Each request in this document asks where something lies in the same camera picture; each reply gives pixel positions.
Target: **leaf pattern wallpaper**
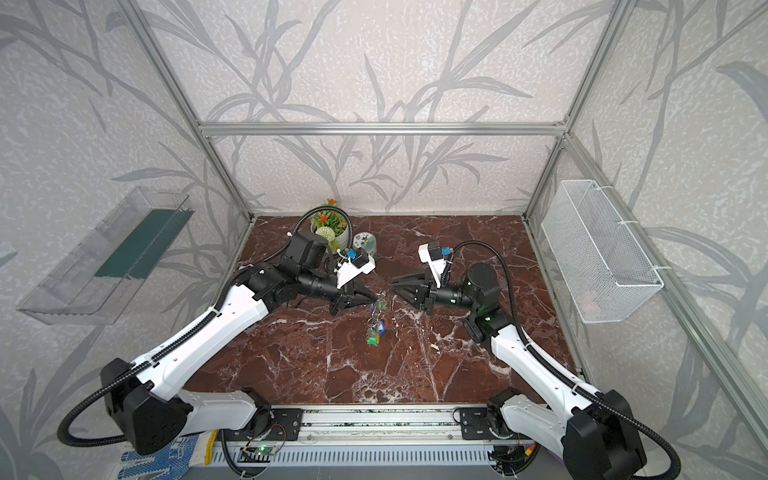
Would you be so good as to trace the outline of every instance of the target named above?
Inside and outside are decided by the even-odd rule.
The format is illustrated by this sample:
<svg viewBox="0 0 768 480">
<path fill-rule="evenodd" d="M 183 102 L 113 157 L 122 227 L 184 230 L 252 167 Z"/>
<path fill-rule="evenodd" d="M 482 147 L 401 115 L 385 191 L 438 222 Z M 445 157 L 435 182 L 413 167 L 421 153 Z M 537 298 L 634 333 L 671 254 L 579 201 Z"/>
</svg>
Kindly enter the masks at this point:
<svg viewBox="0 0 768 480">
<path fill-rule="evenodd" d="M 207 306 L 247 227 L 115 5 L 0 2 L 0 477 L 106 478 L 118 447 L 70 449 L 55 430 L 115 356 L 132 359 Z M 47 326 L 16 311 L 136 186 L 195 209 L 111 326 Z M 78 420 L 114 435 L 103 407 Z"/>
<path fill-rule="evenodd" d="M 576 134 L 768 393 L 768 2 L 660 6 L 633 10 Z M 531 222 L 562 299 L 540 224 L 557 182 L 577 178 L 563 156 Z M 584 325 L 572 303 L 565 314 L 591 378 L 675 445 L 685 478 L 768 478 L 768 460 L 659 296 L 611 325 Z M 648 473 L 662 471 L 663 454 L 651 454 Z"/>
<path fill-rule="evenodd" d="M 613 0 L 140 2 L 204 121 L 561 121 Z M 551 137 L 217 138 L 255 212 L 519 214 Z"/>
</svg>

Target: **mesh basket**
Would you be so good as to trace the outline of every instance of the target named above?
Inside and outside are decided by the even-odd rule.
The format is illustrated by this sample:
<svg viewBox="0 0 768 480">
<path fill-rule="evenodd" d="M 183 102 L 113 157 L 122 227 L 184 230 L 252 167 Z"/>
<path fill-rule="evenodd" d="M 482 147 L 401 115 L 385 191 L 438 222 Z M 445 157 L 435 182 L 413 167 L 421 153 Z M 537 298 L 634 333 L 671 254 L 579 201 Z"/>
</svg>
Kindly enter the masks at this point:
<svg viewBox="0 0 768 480">
<path fill-rule="evenodd" d="M 664 282 L 593 180 L 563 180 L 541 223 L 584 323 L 619 322 Z"/>
</svg>

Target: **clear plastic shelf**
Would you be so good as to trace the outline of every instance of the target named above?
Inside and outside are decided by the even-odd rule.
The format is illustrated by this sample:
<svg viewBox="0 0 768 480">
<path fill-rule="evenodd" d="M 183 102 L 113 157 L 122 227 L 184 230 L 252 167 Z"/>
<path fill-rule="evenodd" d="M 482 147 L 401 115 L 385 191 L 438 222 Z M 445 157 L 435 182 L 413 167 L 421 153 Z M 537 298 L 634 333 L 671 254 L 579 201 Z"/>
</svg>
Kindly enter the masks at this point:
<svg viewBox="0 0 768 480">
<path fill-rule="evenodd" d="M 194 212 L 188 197 L 136 187 L 18 309 L 47 324 L 111 325 Z"/>
</svg>

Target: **metal beam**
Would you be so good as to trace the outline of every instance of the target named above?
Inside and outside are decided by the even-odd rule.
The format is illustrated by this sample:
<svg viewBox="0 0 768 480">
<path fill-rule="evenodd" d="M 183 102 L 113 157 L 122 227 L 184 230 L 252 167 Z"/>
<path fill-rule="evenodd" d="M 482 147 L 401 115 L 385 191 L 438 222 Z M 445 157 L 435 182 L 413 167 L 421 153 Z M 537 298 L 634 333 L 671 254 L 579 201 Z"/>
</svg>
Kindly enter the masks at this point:
<svg viewBox="0 0 768 480">
<path fill-rule="evenodd" d="M 544 189 L 546 188 L 547 183 L 549 183 L 549 178 L 557 169 L 558 160 L 560 159 L 560 154 L 562 153 L 564 148 L 562 142 L 563 142 L 563 134 L 555 137 L 554 147 L 549 152 L 549 158 L 547 159 L 547 163 L 544 164 L 544 170 L 541 171 L 541 175 L 539 175 L 538 180 L 536 181 L 536 187 L 533 190 L 533 194 L 531 195 L 531 198 L 528 200 L 528 204 L 525 206 L 523 217 L 529 218 L 531 216 L 531 213 L 533 212 L 534 207 L 536 207 L 536 203 L 538 202 L 538 199 L 541 198 L 541 194 L 544 192 Z"/>
<path fill-rule="evenodd" d="M 378 123 L 263 122 L 202 123 L 206 137 L 224 135 L 551 135 L 563 133 L 560 123 Z"/>
<path fill-rule="evenodd" d="M 181 113 L 181 117 L 184 119 L 184 123 L 187 124 L 187 127 L 189 128 L 190 133 L 194 136 L 197 145 L 205 154 L 216 175 L 223 182 L 227 192 L 234 199 L 238 209 L 242 212 L 245 218 L 250 221 L 252 214 L 247 202 L 235 186 L 229 171 L 224 166 L 223 161 L 219 157 L 213 145 L 211 145 L 208 139 L 200 133 L 200 130 L 198 129 L 198 124 L 200 122 L 194 113 L 192 104 L 181 90 L 181 84 L 179 83 L 178 79 L 176 79 L 176 75 L 174 74 L 173 69 L 171 69 L 170 63 L 165 58 L 165 54 L 160 48 L 160 44 L 157 42 L 157 39 L 154 37 L 152 29 L 149 26 L 149 23 L 147 23 L 147 19 L 144 17 L 144 14 L 141 13 L 141 9 L 139 8 L 138 4 L 135 0 L 117 0 L 117 4 L 118 11 L 125 21 L 125 24 L 134 33 L 134 37 L 136 38 L 139 46 L 142 50 L 144 50 L 144 53 L 149 58 L 152 67 L 157 72 L 157 76 L 160 77 L 163 85 L 165 85 L 165 88 L 168 90 L 168 94 L 174 100 L 174 103 Z"/>
<path fill-rule="evenodd" d="M 586 178 L 595 180 L 601 187 L 611 186 L 611 182 L 575 135 L 566 134 L 563 145 Z M 637 221 L 614 188 L 606 188 L 603 192 L 625 220 Z M 639 223 L 627 223 L 627 227 L 654 265 L 669 266 L 664 255 Z M 763 452 L 768 455 L 768 399 L 746 372 L 723 337 L 715 330 L 712 322 L 688 288 L 683 285 L 680 277 L 671 269 L 658 270 L 658 273 L 664 281 L 661 294 L 667 305 L 690 341 L 696 346 L 710 371 L 720 382 L 723 392 L 741 415 L 746 427 L 752 432 Z"/>
<path fill-rule="evenodd" d="M 538 243 L 534 239 L 533 232 L 531 232 L 531 225 L 528 222 L 528 218 L 524 219 L 523 224 L 525 225 L 525 232 L 528 234 L 528 241 L 531 242 L 531 246 L 533 247 L 533 254 L 536 256 L 538 268 L 541 270 L 541 276 L 544 278 L 544 284 L 547 286 L 547 293 L 549 293 L 549 300 L 552 301 L 554 314 L 557 316 L 558 322 L 560 323 L 560 330 L 563 332 L 565 345 L 568 347 L 568 350 L 571 352 L 571 357 L 574 360 L 574 366 L 577 369 L 581 369 L 584 379 L 586 379 L 587 382 L 592 383 L 592 371 L 589 365 L 584 361 L 584 357 L 581 355 L 576 335 L 573 330 L 571 330 L 571 325 L 568 323 L 568 316 L 565 314 L 565 309 L 560 303 L 560 298 L 555 294 L 554 282 L 550 277 L 550 270 L 547 268 L 547 264 L 544 262 L 544 254 L 539 249 Z"/>
<path fill-rule="evenodd" d="M 600 37 L 597 48 L 594 50 L 594 55 L 587 67 L 584 77 L 581 79 L 581 84 L 576 91 L 571 108 L 568 109 L 568 114 L 565 116 L 565 131 L 572 133 L 584 107 L 587 105 L 590 94 L 594 90 L 595 84 L 597 84 L 600 74 L 605 69 L 605 65 L 608 62 L 611 52 L 616 47 L 616 44 L 621 37 L 621 32 L 624 31 L 624 26 L 627 24 L 627 20 L 630 17 L 632 8 L 637 0 L 617 0 L 611 15 L 608 17 L 608 22 L 605 24 L 603 35 Z"/>
</svg>

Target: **glove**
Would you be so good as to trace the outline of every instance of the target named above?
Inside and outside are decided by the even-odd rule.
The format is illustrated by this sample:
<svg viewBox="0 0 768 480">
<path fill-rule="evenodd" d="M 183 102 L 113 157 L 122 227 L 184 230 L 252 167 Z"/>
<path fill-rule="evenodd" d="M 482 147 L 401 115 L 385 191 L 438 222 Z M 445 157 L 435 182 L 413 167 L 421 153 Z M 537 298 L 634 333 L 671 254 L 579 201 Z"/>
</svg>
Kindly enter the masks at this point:
<svg viewBox="0 0 768 480">
<path fill-rule="evenodd" d="M 142 477 L 142 480 L 179 480 L 190 467 L 198 435 L 180 437 L 151 455 L 125 452 L 118 480 Z"/>
</svg>

